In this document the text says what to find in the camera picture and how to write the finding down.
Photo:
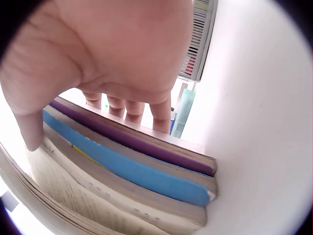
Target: finger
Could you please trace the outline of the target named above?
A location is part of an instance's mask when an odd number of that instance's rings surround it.
[[[143,111],[145,109],[145,103],[135,101],[125,101],[125,106],[127,110],[125,120],[140,125]]]
[[[159,104],[150,104],[153,129],[169,134],[171,125],[171,97]]]
[[[44,136],[42,110],[29,115],[14,114],[22,137],[29,151],[35,151],[41,144]]]
[[[125,113],[125,100],[107,96],[109,102],[109,114],[123,118]]]
[[[91,107],[97,108],[101,110],[101,93],[87,93],[83,92],[86,98],[86,104],[90,105]]]

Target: white wall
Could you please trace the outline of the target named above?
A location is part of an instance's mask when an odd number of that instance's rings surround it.
[[[218,163],[196,234],[288,235],[312,204],[312,48],[266,0],[219,0],[182,139]]]

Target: blue book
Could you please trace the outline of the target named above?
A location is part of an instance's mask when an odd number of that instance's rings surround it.
[[[198,206],[214,198],[214,178],[165,163],[103,137],[47,106],[44,122],[93,161],[156,193]]]

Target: hand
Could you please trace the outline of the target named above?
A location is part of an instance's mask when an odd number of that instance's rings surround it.
[[[126,107],[141,121],[145,103],[153,129],[168,133],[170,92],[192,29],[191,0],[54,0],[21,27],[1,65],[0,82],[27,147],[43,138],[42,109],[77,87],[99,107]]]

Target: purple book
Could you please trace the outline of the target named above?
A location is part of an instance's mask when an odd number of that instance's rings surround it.
[[[215,159],[211,157],[148,136],[59,97],[50,105],[81,125],[135,151],[208,176],[213,176],[216,171]]]

